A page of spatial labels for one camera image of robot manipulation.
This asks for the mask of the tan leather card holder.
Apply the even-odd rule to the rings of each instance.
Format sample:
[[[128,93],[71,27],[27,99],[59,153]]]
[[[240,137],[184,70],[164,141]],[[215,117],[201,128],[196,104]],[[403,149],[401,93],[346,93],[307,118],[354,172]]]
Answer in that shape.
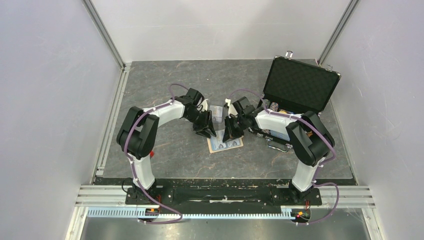
[[[226,142],[222,141],[223,135],[224,130],[218,130],[216,131],[216,136],[207,139],[208,149],[211,154],[237,148],[228,148]]]

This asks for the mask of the clear acrylic card stand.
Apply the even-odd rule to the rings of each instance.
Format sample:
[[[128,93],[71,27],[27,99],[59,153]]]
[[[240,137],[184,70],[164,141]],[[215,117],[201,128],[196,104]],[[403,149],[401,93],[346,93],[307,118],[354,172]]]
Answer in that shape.
[[[208,110],[211,111],[211,118],[214,124],[224,123],[225,117],[228,116],[228,108],[225,107],[223,100],[207,100]]]

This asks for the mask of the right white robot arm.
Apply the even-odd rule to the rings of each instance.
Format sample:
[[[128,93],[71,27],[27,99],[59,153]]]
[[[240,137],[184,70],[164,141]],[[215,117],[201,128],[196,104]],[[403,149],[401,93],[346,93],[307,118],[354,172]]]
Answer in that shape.
[[[276,138],[289,144],[298,159],[294,177],[289,182],[289,199],[302,204],[316,185],[317,171],[329,154],[335,155],[335,141],[320,118],[312,111],[288,114],[254,107],[246,97],[232,102],[225,100],[228,115],[224,119],[224,143],[242,137],[245,131],[265,135],[274,132]]]

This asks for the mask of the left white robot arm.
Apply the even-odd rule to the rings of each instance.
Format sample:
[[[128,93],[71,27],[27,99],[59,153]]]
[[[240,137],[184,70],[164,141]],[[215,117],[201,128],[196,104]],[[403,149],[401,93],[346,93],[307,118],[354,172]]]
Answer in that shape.
[[[204,96],[196,89],[187,89],[182,96],[150,108],[131,107],[116,137],[117,144],[128,158],[133,184],[139,188],[138,197],[145,204],[153,203],[157,190],[152,187],[155,177],[151,167],[152,151],[159,127],[177,119],[193,124],[193,131],[202,137],[215,137],[212,112],[207,109]]]

